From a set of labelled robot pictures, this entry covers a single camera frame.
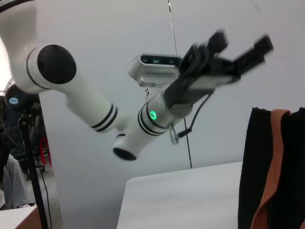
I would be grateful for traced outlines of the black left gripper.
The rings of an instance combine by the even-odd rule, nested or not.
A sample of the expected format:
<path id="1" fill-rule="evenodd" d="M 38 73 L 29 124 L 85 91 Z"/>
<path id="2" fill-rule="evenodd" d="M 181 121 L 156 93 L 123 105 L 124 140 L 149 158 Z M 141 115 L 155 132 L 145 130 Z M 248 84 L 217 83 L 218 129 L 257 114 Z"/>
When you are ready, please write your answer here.
<path id="1" fill-rule="evenodd" d="M 166 107 L 195 104 L 217 87 L 240 80 L 241 75 L 265 62 L 274 48 L 269 35 L 233 61 L 217 56 L 228 46 L 224 30 L 217 30 L 208 44 L 192 45 L 179 66 L 179 76 L 164 91 Z"/>

